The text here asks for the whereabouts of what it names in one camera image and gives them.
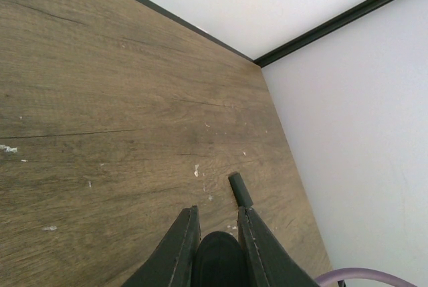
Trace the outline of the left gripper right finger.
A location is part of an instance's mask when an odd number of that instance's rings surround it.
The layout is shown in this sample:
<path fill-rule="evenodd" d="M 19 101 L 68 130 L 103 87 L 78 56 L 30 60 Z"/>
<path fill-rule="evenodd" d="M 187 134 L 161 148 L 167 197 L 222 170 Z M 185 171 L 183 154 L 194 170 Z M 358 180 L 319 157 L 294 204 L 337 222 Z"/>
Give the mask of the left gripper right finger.
<path fill-rule="evenodd" d="M 250 286 L 318 285 L 289 256 L 253 208 L 240 207 L 237 222 Z"/>

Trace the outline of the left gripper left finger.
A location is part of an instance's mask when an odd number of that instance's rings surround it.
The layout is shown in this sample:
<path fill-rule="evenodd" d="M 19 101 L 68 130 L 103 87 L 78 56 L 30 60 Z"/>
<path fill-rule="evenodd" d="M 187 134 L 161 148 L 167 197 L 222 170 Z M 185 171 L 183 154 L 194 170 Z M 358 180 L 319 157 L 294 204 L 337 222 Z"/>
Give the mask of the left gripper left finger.
<path fill-rule="evenodd" d="M 182 209 L 148 260 L 123 285 L 190 286 L 200 241 L 198 207 Z"/>

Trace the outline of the black remote control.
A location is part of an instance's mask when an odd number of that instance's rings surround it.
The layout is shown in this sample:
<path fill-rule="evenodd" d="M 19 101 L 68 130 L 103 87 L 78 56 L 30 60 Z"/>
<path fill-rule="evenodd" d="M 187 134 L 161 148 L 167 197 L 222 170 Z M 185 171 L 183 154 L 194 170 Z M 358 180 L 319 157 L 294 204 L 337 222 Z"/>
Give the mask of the black remote control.
<path fill-rule="evenodd" d="M 240 173 L 235 172 L 228 176 L 229 184 L 239 207 L 252 207 L 253 201 Z"/>

